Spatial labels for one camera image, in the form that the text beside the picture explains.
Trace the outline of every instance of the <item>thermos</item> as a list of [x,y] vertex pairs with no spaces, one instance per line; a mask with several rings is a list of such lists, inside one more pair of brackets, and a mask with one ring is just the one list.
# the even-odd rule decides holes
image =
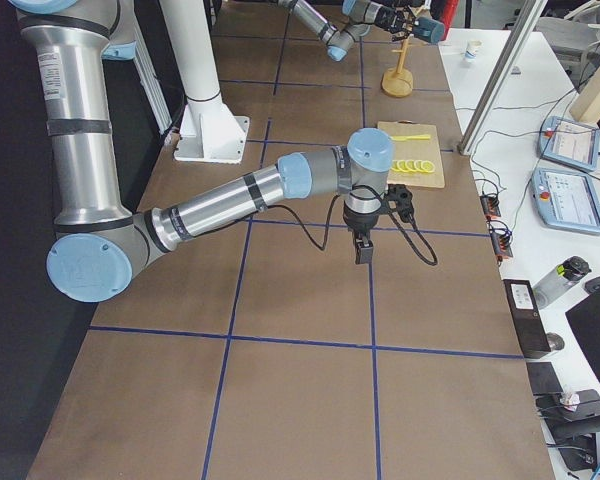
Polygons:
[[538,308],[553,303],[590,271],[589,264],[580,257],[567,258],[551,269],[532,289]]

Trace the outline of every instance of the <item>white base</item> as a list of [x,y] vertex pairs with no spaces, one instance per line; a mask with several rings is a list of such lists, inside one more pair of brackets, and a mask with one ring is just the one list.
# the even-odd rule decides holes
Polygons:
[[187,105],[174,157],[183,162],[240,163],[249,131],[249,117],[234,116],[226,105],[219,112],[200,114],[196,131]]

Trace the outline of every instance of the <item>dark background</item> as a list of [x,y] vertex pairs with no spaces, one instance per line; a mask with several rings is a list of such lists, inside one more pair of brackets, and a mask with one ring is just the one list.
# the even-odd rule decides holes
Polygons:
[[[157,2],[136,2],[136,13],[158,76],[180,85]],[[0,0],[0,480],[26,476],[95,310],[46,274],[60,200],[39,75],[15,9]],[[121,195],[133,210],[159,152],[158,127],[133,62],[105,62],[105,77]],[[181,94],[164,93],[173,113]]]

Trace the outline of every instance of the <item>red object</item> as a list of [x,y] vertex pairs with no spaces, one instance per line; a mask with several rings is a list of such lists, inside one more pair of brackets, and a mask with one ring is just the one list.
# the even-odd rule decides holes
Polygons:
[[444,36],[442,37],[442,40],[447,39],[447,33],[449,33],[449,28],[451,28],[453,17],[456,15],[456,9],[458,8],[459,1],[460,0],[449,0],[444,6],[444,10],[440,16],[440,21],[444,23]]

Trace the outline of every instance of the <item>wooden board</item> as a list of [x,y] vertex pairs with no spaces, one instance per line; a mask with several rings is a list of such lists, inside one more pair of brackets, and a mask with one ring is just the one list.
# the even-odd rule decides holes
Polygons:
[[395,160],[429,160],[433,162],[433,173],[402,173],[389,171],[389,183],[410,187],[444,188],[444,170],[435,125],[417,123],[378,122],[378,128],[394,136],[430,135],[429,140],[394,141]]

